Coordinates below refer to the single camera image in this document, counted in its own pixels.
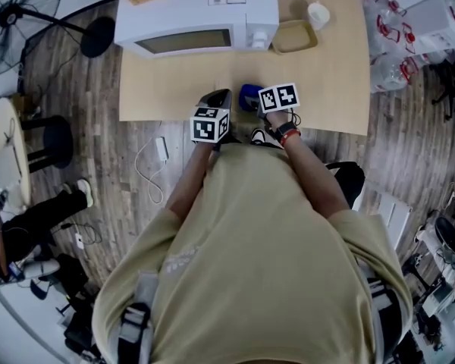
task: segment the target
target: microwave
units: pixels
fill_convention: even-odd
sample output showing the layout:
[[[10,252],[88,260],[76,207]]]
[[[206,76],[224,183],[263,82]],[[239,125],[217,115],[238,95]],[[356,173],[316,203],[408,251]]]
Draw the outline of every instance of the microwave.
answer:
[[[267,50],[278,24],[278,0],[120,0],[115,43],[147,58]]]

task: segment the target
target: charger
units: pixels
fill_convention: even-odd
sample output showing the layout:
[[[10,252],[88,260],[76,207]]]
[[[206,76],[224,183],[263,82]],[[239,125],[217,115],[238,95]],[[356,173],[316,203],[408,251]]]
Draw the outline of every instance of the charger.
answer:
[[[142,148],[136,153],[135,156],[135,170],[138,173],[141,178],[146,180],[149,183],[149,186],[147,187],[147,192],[149,194],[150,201],[152,201],[153,204],[155,205],[160,205],[162,201],[164,200],[164,192],[162,191],[161,187],[157,185],[155,182],[152,181],[152,179],[162,172],[162,170],[165,168],[168,162],[168,151],[167,151],[167,145],[165,144],[165,138],[163,136],[155,138],[155,145],[157,147],[157,155],[158,159],[160,159],[160,162],[163,164],[160,169],[157,170],[150,178],[146,177],[138,168],[138,158],[141,154],[141,152],[149,145],[149,143],[152,141],[152,138],[157,134],[158,130],[160,129],[160,126],[162,125],[162,122],[158,124],[157,129],[155,130],[154,133],[150,136],[150,138],[146,141],[146,143],[142,146]],[[154,188],[157,189],[158,193],[160,194],[160,200],[154,200],[152,198],[152,194],[150,193],[150,187],[153,186]]]
[[[157,137],[155,139],[155,144],[157,145],[158,159],[162,162],[166,162],[168,160],[168,151],[167,145],[165,144],[165,138],[163,136]]]

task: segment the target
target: white cup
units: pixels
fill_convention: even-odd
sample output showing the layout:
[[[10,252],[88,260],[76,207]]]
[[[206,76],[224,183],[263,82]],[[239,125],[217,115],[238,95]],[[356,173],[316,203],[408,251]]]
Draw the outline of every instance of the white cup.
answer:
[[[309,22],[315,31],[320,30],[331,18],[329,10],[319,2],[309,5],[307,12],[309,14]]]

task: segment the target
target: wooden table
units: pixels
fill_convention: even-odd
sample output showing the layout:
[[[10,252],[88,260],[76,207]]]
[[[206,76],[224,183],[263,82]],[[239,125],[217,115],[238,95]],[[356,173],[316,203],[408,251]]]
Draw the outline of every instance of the wooden table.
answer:
[[[21,173],[20,184],[8,191],[8,206],[19,213],[23,207],[30,205],[30,173],[27,160],[24,133],[15,107],[8,99],[0,99],[0,149],[5,146],[5,135],[12,135],[12,143],[17,156],[17,163]]]
[[[367,134],[369,51],[361,0],[278,0],[280,20],[306,17],[320,1],[331,21],[317,32],[313,49],[274,52],[220,52],[145,59],[124,51],[120,82],[120,120],[181,121],[214,89],[234,92],[234,121],[246,113],[237,106],[241,86],[294,82],[302,127]]]

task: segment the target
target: red bracelet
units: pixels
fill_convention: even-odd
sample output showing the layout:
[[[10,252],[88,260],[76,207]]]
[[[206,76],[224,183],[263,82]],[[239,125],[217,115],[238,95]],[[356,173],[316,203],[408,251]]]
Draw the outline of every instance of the red bracelet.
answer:
[[[285,133],[285,135],[283,135],[281,137],[281,141],[280,141],[280,144],[282,147],[285,147],[285,142],[287,141],[287,139],[294,135],[295,133],[298,134],[298,136],[302,136],[301,132],[299,130],[289,130],[288,132]]]

